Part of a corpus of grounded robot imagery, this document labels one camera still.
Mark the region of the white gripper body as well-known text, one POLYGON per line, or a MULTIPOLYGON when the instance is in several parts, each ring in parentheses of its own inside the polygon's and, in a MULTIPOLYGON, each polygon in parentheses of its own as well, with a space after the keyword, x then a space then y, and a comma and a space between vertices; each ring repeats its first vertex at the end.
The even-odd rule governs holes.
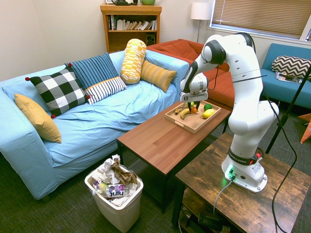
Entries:
POLYGON ((185 92, 180 93, 180 101, 183 103, 196 102, 196 101, 202 101, 202 100, 207 100, 207 99, 208 99, 208 93, 206 90, 198 92, 196 94, 185 93, 185 92))

